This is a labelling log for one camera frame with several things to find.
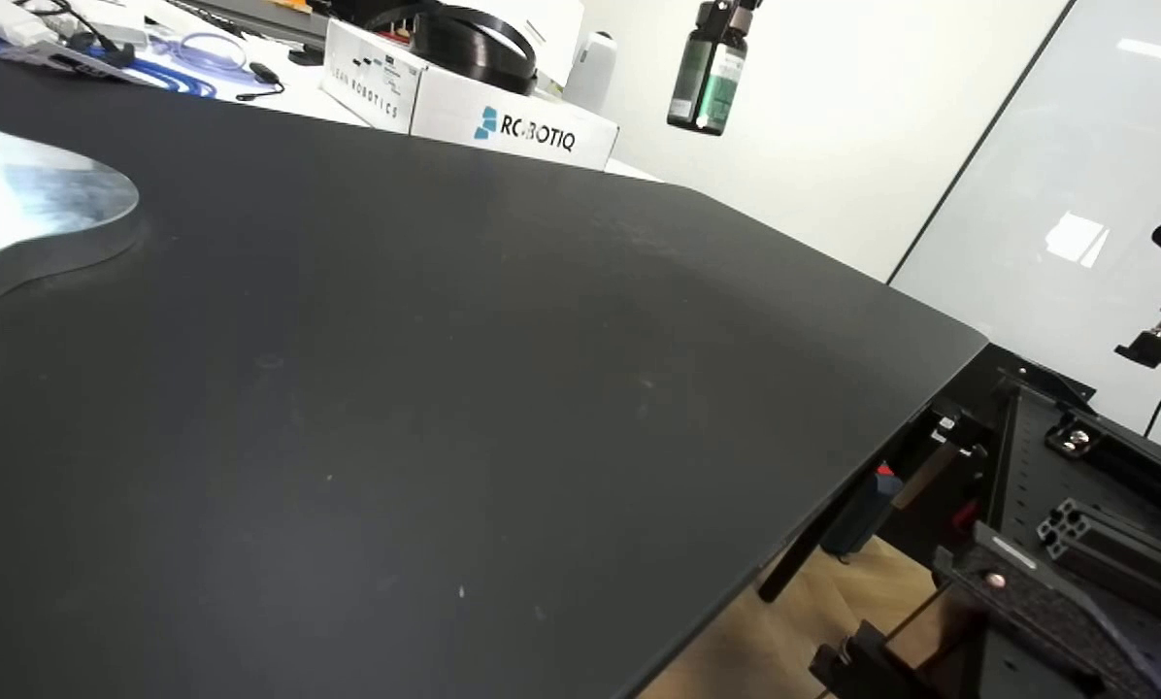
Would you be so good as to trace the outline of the small dark green bottle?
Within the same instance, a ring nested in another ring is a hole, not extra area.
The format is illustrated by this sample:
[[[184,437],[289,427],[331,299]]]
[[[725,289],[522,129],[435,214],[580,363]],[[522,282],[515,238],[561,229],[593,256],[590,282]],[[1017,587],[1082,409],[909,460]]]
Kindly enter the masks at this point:
[[[696,27],[685,42],[667,119],[686,130],[724,135],[747,67],[747,33],[725,29],[725,0],[698,0]]]

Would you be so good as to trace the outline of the white cylindrical container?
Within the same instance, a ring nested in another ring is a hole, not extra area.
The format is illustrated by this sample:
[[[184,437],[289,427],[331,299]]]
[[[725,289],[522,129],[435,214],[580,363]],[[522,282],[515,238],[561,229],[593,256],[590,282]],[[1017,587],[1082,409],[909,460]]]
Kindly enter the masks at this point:
[[[590,112],[606,108],[608,82],[619,68],[619,42],[608,29],[590,29],[572,62],[566,102]]]

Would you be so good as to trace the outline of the black round object on box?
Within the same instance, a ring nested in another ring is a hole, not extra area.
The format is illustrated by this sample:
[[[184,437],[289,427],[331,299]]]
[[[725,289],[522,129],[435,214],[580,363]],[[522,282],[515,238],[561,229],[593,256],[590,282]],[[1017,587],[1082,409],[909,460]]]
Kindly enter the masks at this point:
[[[464,78],[527,94],[536,45],[506,19],[478,9],[426,2],[414,24],[414,51]]]

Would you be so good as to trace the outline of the white Robotiq cardboard box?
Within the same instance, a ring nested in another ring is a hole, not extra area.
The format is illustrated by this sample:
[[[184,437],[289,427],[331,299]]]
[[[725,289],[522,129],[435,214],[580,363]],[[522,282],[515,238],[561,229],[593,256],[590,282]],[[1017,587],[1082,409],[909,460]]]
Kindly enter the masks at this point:
[[[566,102],[509,94],[392,40],[331,19],[321,94],[368,129],[602,169],[619,123]]]

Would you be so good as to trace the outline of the blue and white clutter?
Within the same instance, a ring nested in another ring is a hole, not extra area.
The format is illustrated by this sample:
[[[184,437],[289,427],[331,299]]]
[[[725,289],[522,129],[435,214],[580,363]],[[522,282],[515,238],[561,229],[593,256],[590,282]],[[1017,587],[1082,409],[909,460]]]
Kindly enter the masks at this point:
[[[240,33],[174,0],[0,0],[0,59],[210,102],[285,90]]]

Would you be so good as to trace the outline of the black aluminium frame structure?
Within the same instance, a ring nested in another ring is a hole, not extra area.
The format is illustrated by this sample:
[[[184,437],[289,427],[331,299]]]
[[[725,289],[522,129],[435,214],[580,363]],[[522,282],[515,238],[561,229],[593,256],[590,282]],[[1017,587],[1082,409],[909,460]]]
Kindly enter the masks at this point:
[[[911,554],[932,594],[812,651],[822,699],[1161,699],[1161,445],[1095,392],[983,348],[788,544],[870,541]]]

